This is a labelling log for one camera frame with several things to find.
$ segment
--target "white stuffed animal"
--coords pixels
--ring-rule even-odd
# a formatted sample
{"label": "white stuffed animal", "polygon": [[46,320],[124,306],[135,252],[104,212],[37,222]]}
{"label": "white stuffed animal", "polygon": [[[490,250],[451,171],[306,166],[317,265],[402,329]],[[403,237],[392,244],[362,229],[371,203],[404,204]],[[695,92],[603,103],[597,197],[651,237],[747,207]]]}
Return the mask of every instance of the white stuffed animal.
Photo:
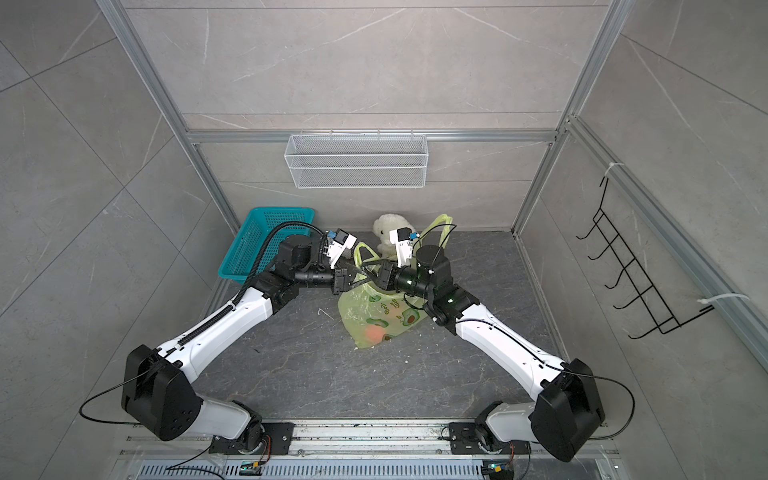
{"label": "white stuffed animal", "polygon": [[416,231],[416,229],[413,228],[413,225],[411,225],[402,215],[398,214],[383,214],[378,220],[373,222],[373,233],[375,233],[382,241],[377,247],[382,258],[397,258],[395,246],[389,241],[389,232],[403,227],[408,227],[413,232]]}

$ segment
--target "black mounting plate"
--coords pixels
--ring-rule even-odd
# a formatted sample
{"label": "black mounting plate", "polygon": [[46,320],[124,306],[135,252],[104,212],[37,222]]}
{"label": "black mounting plate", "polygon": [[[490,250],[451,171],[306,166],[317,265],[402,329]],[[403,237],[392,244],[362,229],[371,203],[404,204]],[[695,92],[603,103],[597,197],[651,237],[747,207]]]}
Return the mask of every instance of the black mounting plate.
{"label": "black mounting plate", "polygon": [[[288,447],[293,439],[293,423],[271,423],[265,422],[261,425],[264,426],[264,435],[269,435],[272,439],[272,455],[288,455]],[[255,452],[250,455],[261,455],[264,447],[259,447]],[[210,445],[208,453],[223,453],[225,455],[242,455],[233,446],[233,440],[214,439],[214,442]]]}
{"label": "black mounting plate", "polygon": [[[475,436],[475,424],[472,422],[453,422],[448,424],[448,438],[451,441],[451,453],[453,455],[487,455],[480,449],[478,438]],[[515,446],[515,455],[527,455],[531,453],[531,444],[520,440],[512,440]],[[510,455],[512,453],[508,443],[497,455]]]}

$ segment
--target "teal plastic basket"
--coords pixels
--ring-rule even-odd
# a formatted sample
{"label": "teal plastic basket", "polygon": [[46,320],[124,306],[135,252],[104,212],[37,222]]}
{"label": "teal plastic basket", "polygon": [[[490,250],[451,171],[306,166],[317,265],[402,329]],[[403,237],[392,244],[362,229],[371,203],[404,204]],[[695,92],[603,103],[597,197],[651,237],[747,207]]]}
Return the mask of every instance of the teal plastic basket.
{"label": "teal plastic basket", "polygon": [[[230,246],[230,251],[224,257],[219,267],[219,276],[234,280],[238,283],[245,282],[248,272],[256,260],[264,239],[269,232],[288,220],[299,220],[312,223],[315,211],[311,208],[299,207],[259,207],[254,208],[248,214],[235,241]],[[306,227],[285,227],[279,231],[270,241],[270,245],[264,252],[264,257],[259,264],[258,272],[266,268],[277,255],[277,246],[289,235],[309,235],[310,229]]]}

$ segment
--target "green plastic bag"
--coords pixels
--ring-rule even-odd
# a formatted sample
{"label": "green plastic bag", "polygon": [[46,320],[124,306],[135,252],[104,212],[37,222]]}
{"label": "green plastic bag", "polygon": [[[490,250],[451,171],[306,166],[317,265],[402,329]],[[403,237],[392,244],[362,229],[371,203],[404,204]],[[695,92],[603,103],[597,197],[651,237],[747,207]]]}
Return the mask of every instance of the green plastic bag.
{"label": "green plastic bag", "polygon": [[[424,231],[452,221],[451,217],[443,214]],[[449,231],[450,227],[443,227],[440,243],[444,246],[448,242]],[[414,257],[420,247],[421,242],[415,245]],[[379,255],[371,247],[360,242],[354,251],[355,265],[358,267],[362,267],[360,256],[362,248],[373,255],[366,262],[379,259]],[[362,278],[364,278],[363,275],[358,274],[356,279]],[[424,310],[421,310],[423,305],[424,299],[414,296],[406,297],[402,293],[386,292],[371,283],[364,283],[349,292],[344,292],[339,298],[339,312],[344,327],[361,349],[378,345],[410,329],[426,316]]]}

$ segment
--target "wire basket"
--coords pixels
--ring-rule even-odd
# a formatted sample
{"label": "wire basket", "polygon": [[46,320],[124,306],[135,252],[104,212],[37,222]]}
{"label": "wire basket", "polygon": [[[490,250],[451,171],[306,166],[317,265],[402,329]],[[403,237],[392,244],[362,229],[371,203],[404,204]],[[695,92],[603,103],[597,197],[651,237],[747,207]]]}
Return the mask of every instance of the wire basket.
{"label": "wire basket", "polygon": [[424,187],[429,152],[419,134],[302,134],[285,157],[298,188]]}

